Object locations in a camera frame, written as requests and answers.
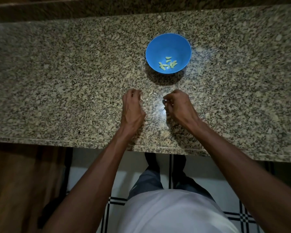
jeans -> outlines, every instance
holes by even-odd
[[[198,185],[192,178],[187,177],[184,172],[182,172],[178,179],[179,181],[176,186],[174,186],[174,189],[181,189],[201,194],[214,201],[214,199],[206,189]],[[140,175],[136,184],[130,190],[128,200],[138,194],[160,189],[163,189],[163,186],[161,183],[161,177],[159,172],[147,169]]]

shoe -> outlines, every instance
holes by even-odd
[[[148,168],[149,170],[154,170],[156,172],[159,172],[159,165],[156,161],[156,154],[155,153],[145,153],[146,161],[148,162]]]
[[[183,172],[185,164],[186,164],[185,155],[175,154],[173,156],[173,171],[171,177],[174,188],[176,187],[177,183],[181,180],[181,178],[186,176],[185,173]]]

bowl rim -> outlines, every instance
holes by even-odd
[[[156,69],[154,69],[154,68],[149,64],[148,59],[147,59],[147,51],[148,51],[148,47],[149,47],[150,43],[151,43],[154,39],[158,38],[159,36],[167,35],[167,34],[174,34],[174,35],[178,35],[178,36],[182,37],[183,39],[186,40],[186,42],[187,42],[187,43],[189,44],[189,46],[190,46],[190,58],[189,58],[188,62],[187,62],[187,63],[185,64],[185,66],[183,66],[181,69],[179,69],[179,70],[176,71],[176,72],[172,72],[172,73],[167,73],[167,72],[165,73],[165,72],[159,72],[159,71],[157,71]],[[182,35],[180,35],[180,34],[177,34],[177,33],[163,33],[163,34],[160,34],[160,35],[156,36],[155,38],[153,38],[153,39],[149,42],[149,44],[148,44],[148,46],[147,46],[147,48],[146,48],[146,61],[147,61],[148,65],[149,65],[153,70],[155,70],[156,72],[158,72],[158,73],[160,73],[160,74],[175,74],[175,73],[177,73],[177,72],[183,70],[183,69],[187,66],[187,64],[190,62],[191,57],[192,57],[192,47],[191,47],[191,44],[189,43],[189,41],[188,41],[184,36],[182,36]]]

shirt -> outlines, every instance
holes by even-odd
[[[118,232],[239,233],[213,200],[175,189],[149,191],[128,200]]]

plastic bowl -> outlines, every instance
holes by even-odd
[[[174,74],[183,70],[189,63],[192,55],[190,43],[181,35],[175,33],[165,33],[154,38],[146,49],[146,60],[149,66],[162,74]],[[159,66],[159,62],[166,63],[166,57],[172,57],[171,61],[177,61],[174,68],[165,67],[163,70]]]

